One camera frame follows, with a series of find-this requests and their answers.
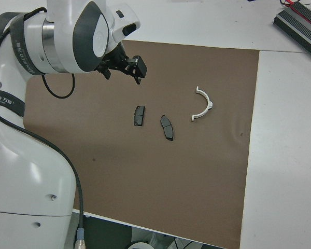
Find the black rectangular object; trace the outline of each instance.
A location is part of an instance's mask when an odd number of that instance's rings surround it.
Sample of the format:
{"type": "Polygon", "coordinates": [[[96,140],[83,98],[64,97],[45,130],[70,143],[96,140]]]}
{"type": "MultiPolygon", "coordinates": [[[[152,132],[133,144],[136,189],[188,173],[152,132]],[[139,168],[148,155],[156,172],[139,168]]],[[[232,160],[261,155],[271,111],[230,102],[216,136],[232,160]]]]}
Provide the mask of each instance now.
{"type": "Polygon", "coordinates": [[[274,24],[311,54],[311,10],[299,2],[276,15],[274,24]]]}

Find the brown paper sheet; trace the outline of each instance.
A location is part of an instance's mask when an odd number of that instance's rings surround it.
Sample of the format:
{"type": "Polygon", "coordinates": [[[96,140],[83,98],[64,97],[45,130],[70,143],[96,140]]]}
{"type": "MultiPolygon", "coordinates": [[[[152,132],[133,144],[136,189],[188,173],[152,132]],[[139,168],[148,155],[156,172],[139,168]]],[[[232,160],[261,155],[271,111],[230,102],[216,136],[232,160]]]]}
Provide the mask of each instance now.
{"type": "MultiPolygon", "coordinates": [[[[52,97],[41,78],[29,82],[25,126],[58,145],[76,166],[85,211],[239,248],[258,52],[126,41],[128,55],[148,66],[140,86],[113,72],[76,75],[67,100],[52,97]],[[208,93],[206,108],[196,86],[208,93]],[[133,125],[137,105],[144,126],[133,125]],[[174,127],[165,139],[160,118],[174,127]]],[[[67,94],[69,75],[47,76],[67,94]]]]}

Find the white round object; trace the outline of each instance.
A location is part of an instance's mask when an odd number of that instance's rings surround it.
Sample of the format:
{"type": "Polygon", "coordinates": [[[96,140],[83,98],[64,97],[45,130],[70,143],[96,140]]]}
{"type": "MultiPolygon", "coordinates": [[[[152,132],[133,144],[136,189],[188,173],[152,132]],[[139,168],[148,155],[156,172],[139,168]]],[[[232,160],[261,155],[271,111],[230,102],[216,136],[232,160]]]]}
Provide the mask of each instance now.
{"type": "Polygon", "coordinates": [[[147,243],[138,242],[131,245],[128,249],[154,249],[154,248],[147,243]]]}

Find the white c-shaped object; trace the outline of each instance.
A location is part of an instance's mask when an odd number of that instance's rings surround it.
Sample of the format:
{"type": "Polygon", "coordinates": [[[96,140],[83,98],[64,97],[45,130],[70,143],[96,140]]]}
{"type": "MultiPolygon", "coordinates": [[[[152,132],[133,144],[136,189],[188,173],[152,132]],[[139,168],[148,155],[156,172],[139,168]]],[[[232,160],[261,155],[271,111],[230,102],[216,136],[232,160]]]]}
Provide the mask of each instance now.
{"type": "Polygon", "coordinates": [[[200,117],[204,116],[207,113],[207,111],[212,109],[212,107],[213,107],[213,103],[212,103],[211,100],[209,100],[208,95],[204,91],[200,90],[199,87],[196,88],[196,93],[198,93],[198,94],[200,94],[200,95],[202,95],[202,96],[204,96],[206,98],[206,100],[207,100],[207,107],[206,107],[206,109],[203,112],[201,112],[199,114],[196,114],[196,115],[192,115],[192,118],[191,118],[192,122],[194,122],[195,118],[200,118],[200,117]]]}

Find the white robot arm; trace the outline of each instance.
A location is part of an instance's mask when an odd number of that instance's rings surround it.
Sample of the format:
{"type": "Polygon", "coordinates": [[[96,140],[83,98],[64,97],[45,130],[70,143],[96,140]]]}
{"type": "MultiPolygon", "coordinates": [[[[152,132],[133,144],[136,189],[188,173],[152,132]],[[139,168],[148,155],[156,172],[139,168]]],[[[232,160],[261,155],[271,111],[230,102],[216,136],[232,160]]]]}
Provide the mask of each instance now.
{"type": "MultiPolygon", "coordinates": [[[[0,16],[0,249],[59,248],[66,238],[77,172],[67,156],[23,125],[34,75],[120,70],[139,84],[147,68],[121,41],[140,27],[128,5],[48,0],[48,10],[0,16]]],[[[75,248],[85,248],[82,212],[75,248]]]]}

